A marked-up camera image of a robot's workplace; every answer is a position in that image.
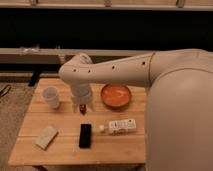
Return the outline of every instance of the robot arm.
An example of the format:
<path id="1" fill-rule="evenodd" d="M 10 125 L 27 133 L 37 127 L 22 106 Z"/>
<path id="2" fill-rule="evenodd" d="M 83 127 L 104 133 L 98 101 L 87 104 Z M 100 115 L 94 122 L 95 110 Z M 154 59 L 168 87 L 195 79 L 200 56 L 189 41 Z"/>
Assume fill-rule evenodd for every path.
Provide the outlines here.
<path id="1" fill-rule="evenodd" d="M 78 54 L 59 75 L 79 104 L 91 99 L 91 82 L 151 86 L 145 111 L 148 170 L 213 170 L 212 53 L 164 51 L 99 64 Z"/>
<path id="2" fill-rule="evenodd" d="M 73 102 L 86 104 L 92 97 L 89 83 L 150 87 L 165 68 L 186 57 L 194 58 L 197 53 L 195 49 L 164 51 L 98 64 L 92 64 L 87 54 L 79 53 L 60 68 L 59 76 L 70 86 Z"/>

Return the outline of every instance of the orange bowl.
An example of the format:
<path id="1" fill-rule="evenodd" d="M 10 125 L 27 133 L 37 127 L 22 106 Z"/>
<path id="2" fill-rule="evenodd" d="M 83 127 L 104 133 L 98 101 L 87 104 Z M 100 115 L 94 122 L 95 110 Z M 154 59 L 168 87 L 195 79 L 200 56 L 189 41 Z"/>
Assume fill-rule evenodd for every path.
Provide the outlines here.
<path id="1" fill-rule="evenodd" d="M 112 108 L 126 106 L 131 100 L 131 92 L 125 85 L 107 84 L 101 90 L 103 103 Z"/>

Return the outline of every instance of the paper cup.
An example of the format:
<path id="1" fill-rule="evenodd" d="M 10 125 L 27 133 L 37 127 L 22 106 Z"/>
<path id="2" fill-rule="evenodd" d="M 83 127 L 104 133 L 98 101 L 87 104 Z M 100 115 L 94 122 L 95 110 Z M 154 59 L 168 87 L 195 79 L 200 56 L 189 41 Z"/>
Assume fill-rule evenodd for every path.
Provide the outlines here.
<path id="1" fill-rule="evenodd" d="M 46 87 L 42 91 L 42 97 L 44 101 L 53 109 L 56 109 L 59 107 L 59 93 L 57 88 L 53 86 Z"/>

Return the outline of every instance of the remote control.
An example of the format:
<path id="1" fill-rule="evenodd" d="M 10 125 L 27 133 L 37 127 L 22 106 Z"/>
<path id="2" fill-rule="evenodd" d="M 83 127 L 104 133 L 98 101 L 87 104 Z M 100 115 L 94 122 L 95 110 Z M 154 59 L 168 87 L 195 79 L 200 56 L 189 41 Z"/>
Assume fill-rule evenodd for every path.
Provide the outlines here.
<path id="1" fill-rule="evenodd" d="M 80 148 L 89 148 L 90 147 L 91 133 L 92 133 L 91 124 L 81 124 L 80 139 L 79 139 Z"/>

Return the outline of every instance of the wooden table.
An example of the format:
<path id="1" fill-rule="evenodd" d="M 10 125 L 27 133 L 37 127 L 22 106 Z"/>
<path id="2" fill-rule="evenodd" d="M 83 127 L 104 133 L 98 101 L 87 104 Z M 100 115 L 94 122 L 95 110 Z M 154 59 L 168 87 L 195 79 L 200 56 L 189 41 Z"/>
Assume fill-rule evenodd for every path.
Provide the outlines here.
<path id="1" fill-rule="evenodd" d="M 43 101 L 42 90 L 47 86 L 59 89 L 61 105 L 54 110 Z M 92 84 L 95 111 L 87 109 L 86 115 L 73 112 L 68 85 L 59 79 L 41 79 L 24 118 L 15 146 L 9 159 L 12 166 L 76 165 L 76 164 L 133 164 L 145 162 L 144 88 L 129 87 L 132 100 L 128 108 L 110 110 L 101 101 L 103 84 Z M 108 121 L 134 118 L 137 131 L 119 136 L 100 133 L 99 125 Z M 92 144 L 89 149 L 80 149 L 81 123 L 92 124 Z M 48 125 L 59 130 L 58 136 L 46 151 L 35 145 L 40 132 Z"/>

